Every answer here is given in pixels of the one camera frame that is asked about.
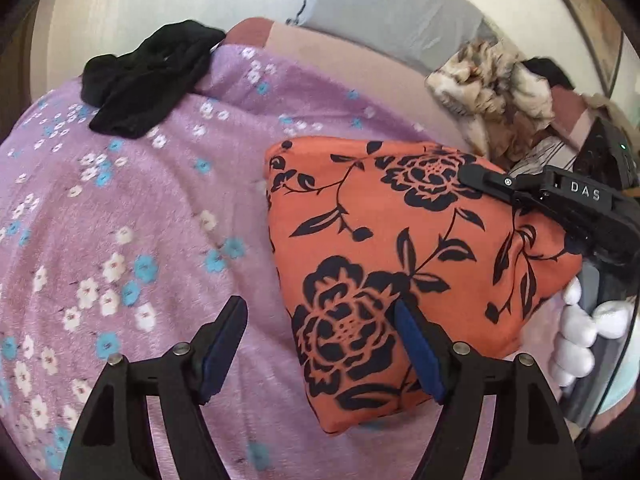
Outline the white gloved right hand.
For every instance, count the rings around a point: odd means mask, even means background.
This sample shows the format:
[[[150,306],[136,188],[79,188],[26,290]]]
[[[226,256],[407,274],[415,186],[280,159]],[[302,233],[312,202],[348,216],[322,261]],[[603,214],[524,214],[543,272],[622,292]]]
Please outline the white gloved right hand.
[[[587,377],[596,365],[592,347],[598,337],[618,341],[626,335],[631,322],[632,305],[626,300],[608,300],[591,314],[578,304],[582,299],[582,284],[573,278],[562,293],[564,308],[555,336],[549,370],[561,388]]]

